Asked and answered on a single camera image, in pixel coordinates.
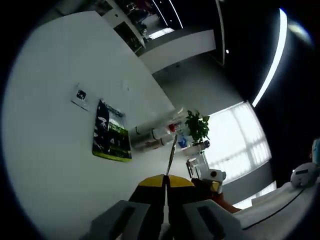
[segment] led light strip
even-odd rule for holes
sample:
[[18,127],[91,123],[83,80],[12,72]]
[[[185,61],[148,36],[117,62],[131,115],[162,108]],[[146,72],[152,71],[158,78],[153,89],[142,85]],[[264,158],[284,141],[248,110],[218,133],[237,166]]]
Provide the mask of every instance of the led light strip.
[[167,21],[165,20],[164,16],[162,15],[162,13],[161,13],[160,9],[158,8],[158,6],[157,6],[156,2],[155,2],[154,0],[152,0],[152,2],[154,3],[154,5],[155,5],[155,6],[156,6],[156,8],[158,9],[159,13],[161,14],[161,17],[163,18],[163,20],[164,20],[164,22],[165,22],[165,25],[167,25],[167,26],[168,26],[168,23],[167,23]]
[[180,18],[179,18],[179,16],[178,16],[178,13],[177,13],[174,5],[172,4],[171,0],[169,0],[169,2],[171,3],[171,6],[172,6],[172,8],[173,8],[173,10],[174,10],[174,12],[175,12],[175,15],[176,15],[176,17],[177,17],[178,20],[179,20],[179,23],[180,23],[180,25],[181,25],[181,28],[183,29],[184,27],[182,26],[182,23],[181,23],[181,21],[180,21]]
[[258,95],[255,97],[255,99],[252,103],[253,107],[256,107],[256,105],[260,101],[261,97],[263,96],[263,94],[267,90],[267,87],[269,86],[273,76],[275,75],[275,72],[276,72],[278,64],[280,62],[282,53],[284,51],[286,37],[287,37],[287,15],[285,14],[284,11],[282,11],[282,9],[279,9],[279,11],[280,11],[280,33],[279,33],[278,45],[276,47],[274,59],[271,64],[269,73],[266,76],[264,83],[263,83]]

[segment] white container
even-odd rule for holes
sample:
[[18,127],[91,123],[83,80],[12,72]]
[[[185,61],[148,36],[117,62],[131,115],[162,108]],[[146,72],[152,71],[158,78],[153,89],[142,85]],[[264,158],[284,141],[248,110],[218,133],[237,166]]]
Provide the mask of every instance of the white container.
[[152,129],[159,128],[160,126],[168,126],[172,123],[181,122],[187,116],[188,113],[184,107],[174,109],[160,117],[157,117],[157,119],[153,121],[134,127],[129,131],[129,136],[131,139],[135,139],[140,135],[150,132]]
[[167,126],[158,127],[156,129],[151,129],[141,135],[132,137],[131,145],[134,148],[142,147],[145,144],[152,143],[155,140],[160,140],[162,137],[170,135],[171,131]]
[[172,143],[173,140],[174,140],[174,135],[169,134],[169,135],[166,135],[166,136],[164,136],[158,140],[155,140],[153,142],[148,142],[148,143],[136,148],[136,150],[139,152],[147,152],[147,151],[158,149],[158,148],[161,148],[165,145],[168,145],[168,144]]

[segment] white table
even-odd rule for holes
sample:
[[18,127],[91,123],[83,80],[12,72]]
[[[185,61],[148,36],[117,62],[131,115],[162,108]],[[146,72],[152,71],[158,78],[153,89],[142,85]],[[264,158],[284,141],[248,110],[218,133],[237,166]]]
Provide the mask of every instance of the white table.
[[[2,142],[13,190],[47,239],[78,239],[140,181],[165,173],[170,155],[168,146],[133,154],[129,163],[93,156],[95,113],[71,103],[77,83],[125,112],[128,128],[173,109],[96,12],[58,18],[31,34],[5,90]],[[185,160],[178,154],[170,173],[187,178]]]

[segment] potted plant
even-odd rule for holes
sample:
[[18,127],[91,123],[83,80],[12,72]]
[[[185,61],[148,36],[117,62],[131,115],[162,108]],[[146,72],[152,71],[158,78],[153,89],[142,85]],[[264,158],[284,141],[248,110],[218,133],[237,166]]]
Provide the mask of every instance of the potted plant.
[[200,116],[198,111],[195,111],[195,114],[193,114],[192,111],[188,110],[185,125],[189,128],[189,135],[193,138],[194,143],[202,142],[203,138],[208,138],[209,119],[210,116]]

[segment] window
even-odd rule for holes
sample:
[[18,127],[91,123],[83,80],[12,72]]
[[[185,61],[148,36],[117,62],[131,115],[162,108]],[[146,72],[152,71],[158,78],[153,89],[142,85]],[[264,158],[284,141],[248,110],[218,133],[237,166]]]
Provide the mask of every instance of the window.
[[274,181],[273,183],[271,183],[270,185],[268,185],[267,187],[265,187],[261,191],[257,192],[256,194],[248,197],[247,199],[245,199],[243,201],[240,201],[240,202],[234,204],[233,206],[238,209],[250,208],[250,207],[252,207],[252,199],[255,199],[255,198],[261,197],[263,195],[266,195],[268,193],[271,193],[272,191],[274,191],[276,189],[277,189],[277,184]]
[[260,123],[248,102],[212,114],[210,147],[204,156],[210,169],[226,172],[225,183],[258,168],[271,158]]
[[149,35],[149,38],[151,38],[152,40],[153,39],[157,39],[157,38],[160,38],[161,36],[163,35],[166,35],[166,34],[169,34],[169,33],[172,33],[174,30],[170,27],[167,27],[167,28],[164,28],[160,31],[156,31],[152,34]]

